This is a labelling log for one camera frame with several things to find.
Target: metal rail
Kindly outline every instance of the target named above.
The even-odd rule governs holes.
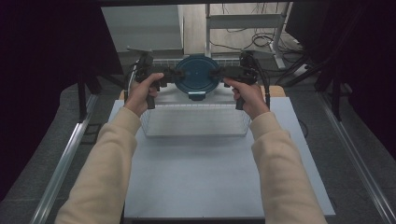
[[[356,148],[355,144],[353,143],[352,139],[349,137],[347,130],[345,129],[343,122],[338,121],[335,115],[332,113],[330,108],[330,102],[326,98],[326,93],[318,93],[318,98],[323,106],[326,114],[334,127],[335,132],[341,139],[344,148],[346,149],[346,153],[349,156],[352,164],[354,165],[358,175],[361,178],[361,182],[363,183],[364,187],[366,187],[367,191],[369,192],[376,209],[378,210],[379,215],[384,220],[384,223],[394,224],[396,223],[395,214],[390,207],[387,197],[385,196],[382,189],[378,186],[375,181],[375,178],[371,174],[369,168],[365,164],[364,160],[359,153],[359,150]]]
[[[46,222],[53,203],[55,202],[56,196],[58,195],[59,189],[61,188],[67,171],[69,170],[70,164],[76,154],[76,150],[78,148],[79,142],[81,141],[82,135],[84,134],[85,129],[90,122],[97,98],[97,95],[90,96],[90,99],[87,103],[87,117],[83,122],[76,125],[75,130],[70,136],[69,142],[64,149],[64,154],[62,155],[58,165],[55,168],[55,171],[53,172],[52,178],[47,185],[46,191],[44,192],[43,197],[41,198],[40,203],[35,210],[35,214],[30,220],[30,223],[39,224]]]
[[[210,4],[206,4],[205,56],[211,58],[210,30],[212,29],[276,28],[274,40],[270,44],[271,52],[267,53],[274,55],[276,65],[279,69],[285,69],[286,66],[283,63],[278,43],[288,14],[289,5],[290,2],[287,2],[281,14],[210,15]]]

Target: cable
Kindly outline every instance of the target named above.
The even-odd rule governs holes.
[[[276,85],[282,86],[280,82],[283,80],[283,78],[293,74],[302,64],[304,64],[306,61],[308,61],[309,57],[304,54],[303,57],[299,58],[296,63],[294,63],[287,72],[282,74],[282,76],[276,81]]]
[[[297,53],[297,52],[284,52],[284,53],[282,53],[282,58],[283,58],[286,62],[288,62],[288,63],[297,63],[298,60],[297,60],[297,61],[291,61],[291,60],[289,60],[288,58],[286,58],[285,55],[288,55],[288,54],[302,54],[302,53]]]
[[[300,124],[302,124],[304,126],[304,129],[305,129],[305,133],[303,132],[304,133],[304,138],[308,137],[308,134],[309,134],[308,126],[302,120],[300,120],[298,118],[297,118],[297,120],[298,120],[298,122]]]
[[[280,48],[285,49],[285,50],[280,49],[280,51],[282,51],[282,52],[288,51],[288,52],[295,52],[295,53],[304,53],[303,50],[289,49],[289,48],[286,46],[285,42],[283,41],[283,39],[282,39],[281,37],[279,38],[279,40],[280,40],[280,42],[282,42],[282,45],[283,45],[283,46],[280,46],[280,45],[279,45],[279,49],[280,49]]]
[[[262,72],[264,73],[264,75],[268,78],[268,84],[271,85],[271,77],[269,76],[269,74],[262,69]]]
[[[265,71],[265,72],[285,72],[285,70],[271,70],[271,69],[266,69],[266,68],[263,68],[262,71]]]
[[[221,4],[222,7],[222,12],[223,15],[225,15],[225,11],[227,11],[228,14],[230,14],[230,12],[228,11],[227,7],[225,6],[225,4]],[[259,3],[257,3],[257,5],[253,8],[253,10],[250,12],[250,14],[253,14],[253,12],[256,10],[257,8],[257,14],[259,14]],[[245,31],[248,28],[243,28],[243,29],[239,29],[239,30],[229,30],[229,29],[225,29],[228,33],[237,33],[237,32],[241,32],[241,31]]]
[[[267,13],[267,8],[266,8],[266,6],[267,6],[267,3],[262,3],[262,14],[263,14],[263,13]]]
[[[256,40],[257,40],[257,39],[268,39],[268,40],[273,41],[273,39],[272,39],[271,37],[266,36],[266,35],[262,35],[262,33],[258,33],[258,34],[253,35],[253,36],[251,37],[251,43],[250,43],[248,46],[246,46],[246,47],[244,47],[244,48],[242,48],[242,49],[247,49],[247,48],[249,48],[250,46],[252,46],[253,44],[256,45],[257,47],[265,47],[265,46],[268,46],[268,45],[269,45],[269,42],[267,42],[266,44],[263,44],[263,45],[257,44],[257,43],[256,43]],[[226,48],[226,49],[237,49],[237,50],[241,50],[241,49],[233,48],[233,47],[230,47],[230,46],[225,46],[225,45],[220,45],[220,44],[214,44],[211,40],[209,40],[209,43],[211,43],[211,44],[214,45],[214,46],[223,47],[223,48]]]
[[[136,71],[137,71],[138,69],[134,69],[134,70],[132,70],[131,71],[131,77],[129,78],[129,80],[128,80],[128,84],[127,84],[127,86],[125,87],[125,89],[126,90],[124,90],[124,101],[126,102],[126,100],[128,99],[128,96],[129,96],[129,90],[131,89],[131,87],[132,87],[132,82],[134,81],[134,77],[135,77],[135,75],[136,75]]]
[[[136,71],[136,66],[137,63],[133,63],[131,64],[131,66],[129,66],[128,72],[126,73],[125,79],[124,79],[124,101],[126,102],[126,99],[128,99],[128,95],[129,95],[129,89],[131,89],[131,82],[133,77],[133,73]]]
[[[271,95],[270,95],[270,84],[269,84],[270,82],[269,80],[267,81],[266,76],[262,71],[262,66],[259,63],[259,60],[253,58],[253,56],[251,56],[251,58],[254,60],[256,66],[259,68],[259,74],[260,77],[262,78],[262,85],[264,86],[264,91],[265,91],[265,103],[268,105],[268,108],[271,108]]]

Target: white board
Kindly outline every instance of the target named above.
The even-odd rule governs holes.
[[[181,7],[102,7],[117,52],[183,49]]]
[[[116,101],[112,119],[123,101]],[[335,215],[290,99],[272,98],[271,110],[300,149],[325,216]],[[147,138],[142,129],[125,202],[125,217],[264,217],[250,131],[244,137]]]

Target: floor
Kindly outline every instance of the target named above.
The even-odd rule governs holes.
[[[244,7],[233,7],[226,5],[230,13],[236,13],[238,8],[242,8],[245,13],[251,12],[256,4],[245,4]],[[267,10],[276,9],[276,4],[267,6]],[[222,13],[221,6],[214,6],[213,12]],[[203,25],[197,20],[201,19],[202,13],[205,15],[205,8],[202,6],[188,6],[185,10],[192,18],[185,17],[185,53],[203,52],[204,39],[199,30]],[[234,47],[247,46],[251,42],[254,31],[243,31],[237,33],[213,33],[212,41],[223,45]],[[283,34],[282,39],[285,45],[291,49],[298,49],[299,46],[292,41],[292,37]],[[213,52],[221,56],[232,56],[232,50],[213,47]],[[181,57],[173,52],[159,52],[156,58]],[[288,55],[291,62],[297,60],[298,54]],[[120,60],[125,69],[127,65],[135,60],[130,55],[121,55]],[[262,58],[262,66],[266,69],[276,70],[276,64],[272,57]],[[271,83],[274,84],[279,78],[279,72],[269,72]],[[372,201],[371,196],[361,182],[361,178],[352,165],[340,138],[335,133],[333,126],[328,120],[324,109],[321,107],[318,94],[315,92],[313,83],[316,77],[311,77],[293,87],[286,88],[285,92],[291,99],[296,116],[302,124],[303,132],[307,134],[306,141],[311,150],[312,156],[317,164],[318,171],[322,177],[324,186],[328,191],[332,205],[335,209],[335,217],[327,217],[329,223],[382,223],[382,218]],[[107,122],[114,100],[118,99],[121,89],[116,85],[100,79],[103,91],[99,95],[95,106],[93,117],[90,121],[89,129],[97,132]],[[390,205],[396,208],[396,163],[388,154],[385,148],[359,119],[359,116],[348,104],[347,97],[341,101],[341,116],[349,135],[353,139],[359,152],[373,173],[378,185],[387,196]],[[48,133],[43,138],[35,155],[30,160],[25,170],[9,192],[8,196],[0,203],[0,223],[27,223],[31,220],[43,192],[48,185],[50,177],[55,169],[64,147],[73,132],[78,121],[78,98],[77,87],[72,86],[64,90],[61,96],[61,106],[58,114]],[[95,135],[85,134],[83,144],[78,147],[77,154],[64,180],[63,187],[58,193],[55,203],[49,212],[47,223],[52,223],[60,206],[67,199],[67,195],[73,186],[78,172],[85,162],[92,145],[95,142]],[[157,223],[158,221],[134,221],[134,223]],[[162,221],[161,223],[175,223],[175,221]],[[247,223],[246,220],[215,220],[205,223]],[[248,223],[262,223],[262,220],[250,220]]]

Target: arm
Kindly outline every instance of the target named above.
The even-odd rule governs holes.
[[[252,118],[253,157],[259,170],[262,207],[266,223],[326,223],[309,182],[297,146],[281,129],[262,99],[258,86],[225,78],[235,100],[245,99],[244,110]]]
[[[153,74],[136,84],[116,117],[105,124],[98,141],[82,167],[56,223],[119,223],[136,148],[134,136],[141,114],[148,105],[146,96],[156,96],[150,84],[163,75]]]

